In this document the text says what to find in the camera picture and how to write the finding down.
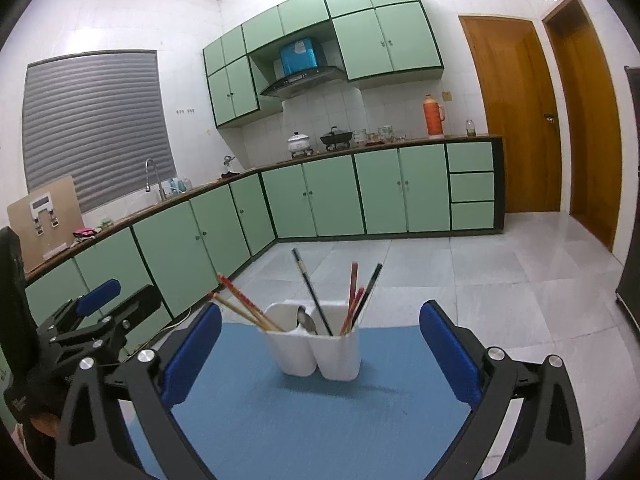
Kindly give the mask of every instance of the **brown countertop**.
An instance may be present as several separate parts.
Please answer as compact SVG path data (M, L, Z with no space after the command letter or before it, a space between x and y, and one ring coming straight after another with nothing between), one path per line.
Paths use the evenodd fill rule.
M295 158L291 160L283 160L282 162L276 162L274 164L268 164L266 166L261 166L259 168L251 168L250 170L243 171L238 176L233 176L230 178L219 178L213 182L209 182L208 184L204 184L202 186L195 187L188 192L181 193L178 196L169 198L164 202L159 202L153 206L147 207L136 213L133 213L126 218L122 218L114 223L114 225L103 229L100 233L96 235L96 237L92 240L87 240L78 244L74 247L71 247L65 251L62 251L59 254L56 254L46 262L43 262L35 269L27 272L27 283L33 283L42 275L49 272L51 269L57 267L63 262L67 261L69 258L75 256L78 253L81 253L85 249L97 244L100 240L107 238L113 234L116 234L118 231L122 231L123 229L128 228L130 225L139 222L155 213L161 212L165 209L170 208L171 206L180 204L182 202L186 202L187 200L194 198L195 196L206 193L207 191L211 191L212 189L216 189L217 187L224 186L225 184L229 184L239 178L244 178L246 176L251 176L255 173L260 173L262 171L274 170L276 168L284 168L286 166L293 166L295 164L301 164L302 162L309 162L312 160L321 160L323 158L331 158L332 156L341 156L341 155L351 155L353 153L361 153L361 152L374 152L377 150L387 150L389 148L405 148L407 146L422 146L424 144L437 144L440 142L476 142L478 140L484 139L500 139L500 136L478 136L478 137L467 137L467 136L455 136L455 137L441 137L438 139L431 139L428 137L423 137L420 139L411 139L405 140L403 142L393 142L389 144L379 144L377 146L358 146L357 148L348 148L346 150L338 150L337 152L321 152L316 155L306 156L303 158Z

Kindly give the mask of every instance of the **window blind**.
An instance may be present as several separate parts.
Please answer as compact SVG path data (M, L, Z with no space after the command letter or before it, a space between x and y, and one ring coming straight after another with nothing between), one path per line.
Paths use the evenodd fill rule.
M30 64L22 153L29 192L70 174L82 212L144 187L149 157L161 179L175 176L156 51L92 52Z

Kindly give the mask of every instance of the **orange thermos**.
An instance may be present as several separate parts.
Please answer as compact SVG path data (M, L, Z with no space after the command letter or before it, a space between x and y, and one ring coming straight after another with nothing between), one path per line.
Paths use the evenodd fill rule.
M442 121L445 119L444 108L431 97L431 94L427 94L427 97L422 102L422 109L424 110L424 120L427 123L427 133L429 135L442 135Z

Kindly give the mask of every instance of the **blue table mat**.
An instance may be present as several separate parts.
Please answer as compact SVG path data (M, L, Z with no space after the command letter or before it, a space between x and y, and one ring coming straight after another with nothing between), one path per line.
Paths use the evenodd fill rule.
M356 380L285 375L252 326L225 323L172 412L219 480L418 480L469 413L418 327L360 330ZM165 479L137 420L145 470Z

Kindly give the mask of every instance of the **white utensil holder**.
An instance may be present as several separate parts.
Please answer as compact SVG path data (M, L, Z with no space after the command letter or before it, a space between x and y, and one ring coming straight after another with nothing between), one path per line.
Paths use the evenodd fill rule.
M303 305L312 317L318 335L298 327L298 306ZM338 334L347 314L342 301L320 303L333 334ZM286 332L262 332L271 355L282 371L289 375L307 377L320 368L329 381L353 381L360 371L360 346L357 325L343 336L329 336L320 313L309 301L287 300L273 303L265 314Z

